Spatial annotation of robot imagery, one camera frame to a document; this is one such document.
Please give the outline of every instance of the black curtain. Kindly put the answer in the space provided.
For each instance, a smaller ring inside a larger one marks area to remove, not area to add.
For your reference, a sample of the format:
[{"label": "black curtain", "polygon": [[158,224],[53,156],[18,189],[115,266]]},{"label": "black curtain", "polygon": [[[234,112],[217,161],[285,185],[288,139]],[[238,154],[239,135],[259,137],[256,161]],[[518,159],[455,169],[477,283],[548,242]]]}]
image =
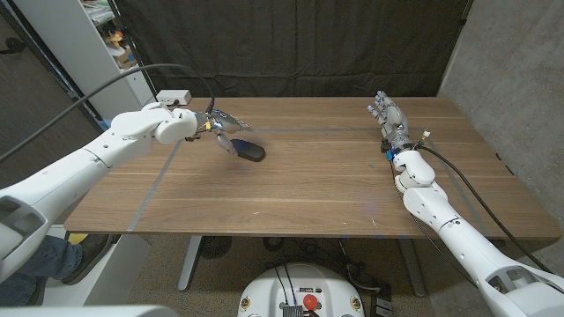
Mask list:
[{"label": "black curtain", "polygon": [[[119,0],[144,64],[223,97],[435,96],[467,1]],[[208,92],[152,71],[157,89]]]}]

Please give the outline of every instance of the wood grain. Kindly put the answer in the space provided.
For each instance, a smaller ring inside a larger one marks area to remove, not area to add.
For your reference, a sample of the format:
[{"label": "wood grain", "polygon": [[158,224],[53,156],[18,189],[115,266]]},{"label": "wood grain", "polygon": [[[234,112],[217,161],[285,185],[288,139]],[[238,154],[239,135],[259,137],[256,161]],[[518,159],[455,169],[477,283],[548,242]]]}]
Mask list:
[{"label": "wood grain", "polygon": [[[380,153],[382,136],[366,110],[371,101],[218,99],[217,108],[256,129],[232,137],[262,145],[266,158],[260,163],[234,158],[212,135],[182,144],[134,232],[423,238]],[[412,139],[421,129],[432,131],[434,146],[465,173],[516,237],[560,236],[554,221],[450,101],[395,101],[409,117]],[[190,109],[204,109],[206,103],[193,100]],[[111,173],[70,216],[67,230],[125,232],[171,150],[155,144],[148,156]],[[423,155],[460,214],[486,236],[504,238],[462,181],[454,177],[473,209],[438,159]]]}]

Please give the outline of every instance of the red button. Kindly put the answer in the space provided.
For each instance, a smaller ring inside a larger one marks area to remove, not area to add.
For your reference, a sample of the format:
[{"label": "red button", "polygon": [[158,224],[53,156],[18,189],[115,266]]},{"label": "red button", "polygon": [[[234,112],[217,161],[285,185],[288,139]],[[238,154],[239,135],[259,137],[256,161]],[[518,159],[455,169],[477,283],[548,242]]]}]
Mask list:
[{"label": "red button", "polygon": [[303,305],[308,310],[315,310],[315,308],[317,307],[317,298],[311,294],[308,294],[303,298]]}]

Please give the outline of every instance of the floor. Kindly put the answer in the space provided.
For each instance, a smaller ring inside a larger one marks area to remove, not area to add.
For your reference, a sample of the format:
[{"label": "floor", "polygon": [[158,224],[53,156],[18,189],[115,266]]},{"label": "floor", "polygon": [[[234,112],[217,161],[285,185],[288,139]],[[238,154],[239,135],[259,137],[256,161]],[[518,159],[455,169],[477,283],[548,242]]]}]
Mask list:
[{"label": "floor", "polygon": [[[282,250],[267,251],[261,238],[237,237],[229,252],[218,259],[201,258],[192,285],[186,292],[176,289],[189,238],[185,236],[144,236],[151,252],[130,295],[129,304],[157,304],[171,307],[180,316],[235,316],[245,287],[266,271],[265,264],[301,254],[293,243]],[[320,246],[331,245],[319,240]],[[348,239],[345,249],[355,261],[363,261],[367,271],[392,287],[394,316],[434,316],[429,297],[417,298],[404,268],[395,240]],[[370,297],[361,294],[365,307]]]}]

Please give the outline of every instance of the person's foot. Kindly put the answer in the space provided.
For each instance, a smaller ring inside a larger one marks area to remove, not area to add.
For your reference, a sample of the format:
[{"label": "person's foot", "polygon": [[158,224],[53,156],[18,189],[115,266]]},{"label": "person's foot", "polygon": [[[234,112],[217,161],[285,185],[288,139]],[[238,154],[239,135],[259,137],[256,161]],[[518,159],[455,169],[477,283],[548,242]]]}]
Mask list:
[{"label": "person's foot", "polygon": [[80,242],[82,246],[82,260],[78,267],[61,282],[74,285],[80,282],[104,256],[112,244],[113,235],[89,234]]}]

